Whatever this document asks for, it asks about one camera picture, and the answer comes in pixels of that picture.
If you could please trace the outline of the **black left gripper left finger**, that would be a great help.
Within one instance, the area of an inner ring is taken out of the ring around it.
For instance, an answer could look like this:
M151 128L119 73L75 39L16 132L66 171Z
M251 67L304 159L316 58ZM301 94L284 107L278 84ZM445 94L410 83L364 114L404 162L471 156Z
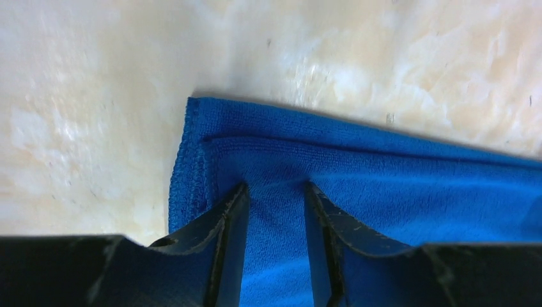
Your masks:
M122 235L1 238L2 306L238 306L249 189L145 247Z

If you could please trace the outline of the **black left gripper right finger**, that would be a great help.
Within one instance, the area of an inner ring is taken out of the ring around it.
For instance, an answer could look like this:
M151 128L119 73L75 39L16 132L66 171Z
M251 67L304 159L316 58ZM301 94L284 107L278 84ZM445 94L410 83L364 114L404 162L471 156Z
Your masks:
M409 246L337 207L314 183L304 215L315 306L540 306L541 244Z

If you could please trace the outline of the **blue towel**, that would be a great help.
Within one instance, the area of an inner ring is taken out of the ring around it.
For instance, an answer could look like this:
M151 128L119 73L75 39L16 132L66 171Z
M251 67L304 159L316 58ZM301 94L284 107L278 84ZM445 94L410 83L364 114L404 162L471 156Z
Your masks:
M248 102L190 98L169 231L239 182L251 195L242 306L311 306L303 185L409 245L541 240L541 164Z

